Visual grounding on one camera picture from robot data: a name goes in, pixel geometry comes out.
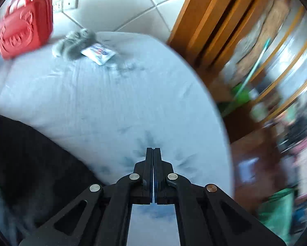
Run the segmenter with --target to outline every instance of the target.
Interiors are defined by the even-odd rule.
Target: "white packet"
[[[81,53],[96,62],[98,65],[105,64],[116,54],[116,52],[97,42],[82,50]]]

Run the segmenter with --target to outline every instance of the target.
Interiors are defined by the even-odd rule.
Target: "red case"
[[[8,6],[0,20],[0,53],[4,59],[38,49],[53,30],[52,0],[24,0],[25,6],[17,9],[19,2],[13,0],[13,12],[9,13]]]

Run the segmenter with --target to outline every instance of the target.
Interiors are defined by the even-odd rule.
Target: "mattress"
[[[21,121],[83,161],[106,184],[132,173],[146,148],[192,183],[233,195],[230,149],[213,99],[172,49],[140,34],[100,32],[117,54],[54,58],[52,45],[0,57],[0,115]],[[173,205],[134,205],[128,245],[179,245]]]

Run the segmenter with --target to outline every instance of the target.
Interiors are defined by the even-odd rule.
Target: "electrical outlet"
[[[62,0],[53,2],[53,13],[62,12]]]
[[[78,0],[64,0],[64,11],[76,9],[78,7]]]

